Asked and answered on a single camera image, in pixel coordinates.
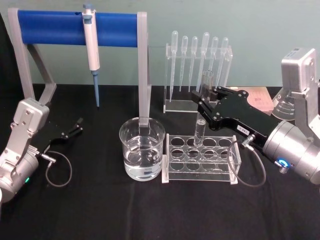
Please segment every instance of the test tube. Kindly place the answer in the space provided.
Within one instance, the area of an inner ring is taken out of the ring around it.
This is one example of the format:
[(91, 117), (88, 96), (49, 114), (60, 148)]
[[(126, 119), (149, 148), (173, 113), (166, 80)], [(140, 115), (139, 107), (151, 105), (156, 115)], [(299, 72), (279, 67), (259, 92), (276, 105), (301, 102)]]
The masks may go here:
[[(210, 101), (210, 92), (212, 88), (212, 82), (214, 78), (214, 73), (212, 71), (206, 70), (202, 73), (201, 85), (200, 85), (200, 95), (201, 98), (204, 98), (208, 102)], [(206, 130), (206, 120), (198, 112), (195, 122), (195, 131), (194, 131), (194, 141), (193, 144), (196, 147), (202, 146)]]

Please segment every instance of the test tube rack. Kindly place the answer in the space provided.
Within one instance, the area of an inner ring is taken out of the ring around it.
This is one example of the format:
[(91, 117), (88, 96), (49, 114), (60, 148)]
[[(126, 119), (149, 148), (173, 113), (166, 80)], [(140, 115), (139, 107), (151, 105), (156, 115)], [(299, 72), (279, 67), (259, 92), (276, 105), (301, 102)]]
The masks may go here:
[[(214, 37), (210, 39), (209, 45), (212, 46), (212, 41), (218, 39)], [(227, 85), (227, 79), (231, 67), (231, 62), (233, 59), (233, 52), (230, 45), (227, 44), (226, 48), (223, 50), (222, 46), (216, 47), (207, 47), (205, 52), (205, 58), (203, 61), (203, 67), (201, 66), (202, 59), (202, 49), (201, 46), (197, 46), (195, 57), (194, 57), (194, 66), (191, 76), (191, 87), (189, 91), (189, 74), (191, 72), (192, 64), (192, 47), (191, 39), (189, 38), (188, 46), (186, 47), (185, 56), (183, 54), (182, 46), (178, 45), (175, 47), (175, 69), (172, 71), (172, 46), (169, 43), (165, 46), (165, 73), (164, 73), (164, 100), (163, 100), (163, 113), (166, 112), (197, 112), (197, 104), (191, 100), (191, 91), (196, 89), (196, 85), (199, 78), (199, 72), (201, 73), (205, 70), (211, 70), (213, 72), (214, 83), (212, 86), (222, 86)], [(180, 89), (180, 72), (181, 72), (181, 61), (184, 59), (184, 70), (182, 78), (182, 87)], [(170, 86), (171, 86), (171, 75), (174, 72), (174, 85), (172, 98), (170, 99)]]
[[(162, 159), (162, 183), (171, 180), (219, 181), (237, 184), (230, 170), (227, 150), (233, 136), (206, 136), (203, 145), (194, 146), (194, 136), (166, 135), (166, 155)], [(230, 149), (231, 165), (238, 173), (241, 157), (237, 144)]]

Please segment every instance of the transfer pipette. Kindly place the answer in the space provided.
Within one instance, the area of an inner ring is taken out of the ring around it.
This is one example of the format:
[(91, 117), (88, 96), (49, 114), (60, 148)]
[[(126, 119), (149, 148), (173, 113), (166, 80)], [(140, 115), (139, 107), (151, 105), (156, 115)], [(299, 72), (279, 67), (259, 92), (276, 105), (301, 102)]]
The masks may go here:
[(219, 39), (216, 36), (214, 38), (212, 38), (211, 49), (210, 49), (211, 59), (209, 62), (209, 71), (212, 71), (212, 68), (214, 66), (214, 60), (216, 58), (218, 42), (219, 42)]
[(188, 37), (183, 36), (182, 37), (182, 44), (181, 44), (181, 66), (180, 66), (180, 89), (181, 92), (181, 85), (182, 81), (184, 79), (184, 70), (185, 70), (185, 59), (186, 59), (186, 53), (187, 53), (187, 47), (188, 47)]
[(199, 74), (198, 74), (198, 81), (196, 83), (196, 91), (199, 92), (200, 90), (200, 85), (201, 85), (201, 76), (202, 76), (202, 71), (204, 69), (204, 62), (206, 58), (206, 52), (208, 48), (208, 43), (209, 43), (209, 38), (210, 34), (208, 32), (205, 32), (202, 36), (202, 43), (201, 43), (201, 60), (200, 60), (200, 66), (199, 66)]
[(99, 62), (99, 50), (98, 50), (98, 37), (96, 27), (96, 10), (92, 10), (91, 4), (83, 4), (85, 10), (82, 13), (83, 28), (85, 36), (86, 50), (88, 54), (89, 69), (93, 76), (95, 102), (97, 108), (99, 108), (99, 86), (98, 86), (98, 74), (100, 68)]
[(176, 56), (178, 50), (178, 32), (173, 31), (171, 35), (171, 76), (170, 76), (170, 102), (172, 93), (174, 92), (175, 83), (175, 67), (176, 67)]
[(225, 55), (226, 55), (226, 52), (227, 52), (228, 43), (229, 43), (228, 38), (227, 37), (223, 38), (222, 44), (221, 44), (221, 49), (220, 49), (220, 62), (219, 62), (218, 72), (216, 74), (216, 83), (215, 83), (216, 87), (218, 86), (219, 81), (220, 81), (222, 65), (223, 65), (224, 60), (225, 60)]
[(189, 92), (190, 92), (192, 74), (194, 72), (197, 47), (198, 47), (198, 38), (196, 36), (194, 36), (192, 38), (192, 42), (191, 42), (191, 62), (190, 62), (190, 70), (189, 70)]

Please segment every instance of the rack hole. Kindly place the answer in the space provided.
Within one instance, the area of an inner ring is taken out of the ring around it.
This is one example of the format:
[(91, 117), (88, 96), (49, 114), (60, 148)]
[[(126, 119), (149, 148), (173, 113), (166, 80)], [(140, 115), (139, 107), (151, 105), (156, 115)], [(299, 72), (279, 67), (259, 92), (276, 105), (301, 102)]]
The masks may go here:
[(218, 143), (219, 143), (220, 147), (229, 147), (231, 145), (231, 141), (226, 138), (220, 139)]
[(228, 164), (218, 164), (217, 168), (220, 169), (223, 172), (229, 172)]
[(199, 155), (199, 151), (197, 149), (188, 150), (187, 154), (188, 158), (195, 159)]
[(185, 141), (180, 137), (174, 137), (171, 139), (171, 144), (173, 146), (181, 147), (185, 144)]
[(228, 154), (228, 152), (226, 150), (224, 150), (223, 152), (220, 153), (220, 156), (222, 159), (227, 159), (227, 154)]
[(210, 163), (210, 161), (205, 161), (205, 162), (206, 163), (202, 164), (202, 167), (204, 170), (211, 172), (216, 169), (216, 165), (214, 163)]
[(186, 141), (186, 144), (187, 144), (188, 146), (193, 147), (193, 146), (195, 145), (194, 142), (195, 142), (195, 139), (192, 137), (192, 138), (189, 138), (189, 139)]
[(200, 164), (196, 160), (189, 160), (186, 167), (191, 171), (197, 171), (200, 168)]
[(176, 171), (179, 171), (184, 168), (184, 164), (179, 162), (171, 162), (170, 167)]
[(179, 159), (184, 155), (184, 151), (182, 151), (181, 149), (173, 149), (171, 151), (171, 156), (175, 159)]
[(203, 156), (206, 159), (213, 159), (216, 160), (218, 158), (218, 154), (213, 151), (212, 149), (207, 149), (203, 152)]
[(217, 145), (216, 141), (212, 138), (204, 139), (202, 144), (206, 147), (215, 147)]

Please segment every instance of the blue pipette holder bar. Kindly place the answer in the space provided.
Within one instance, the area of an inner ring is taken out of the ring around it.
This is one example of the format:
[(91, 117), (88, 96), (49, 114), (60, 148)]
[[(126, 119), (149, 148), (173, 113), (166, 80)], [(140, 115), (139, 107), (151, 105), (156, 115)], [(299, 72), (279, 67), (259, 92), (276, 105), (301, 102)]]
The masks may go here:
[[(41, 103), (51, 100), (56, 84), (36, 44), (86, 45), (82, 13), (8, 9), (12, 44), (25, 98), (35, 98), (28, 51), (45, 81)], [(149, 116), (151, 85), (148, 75), (147, 13), (96, 13), (99, 46), (138, 48), (139, 115)]]

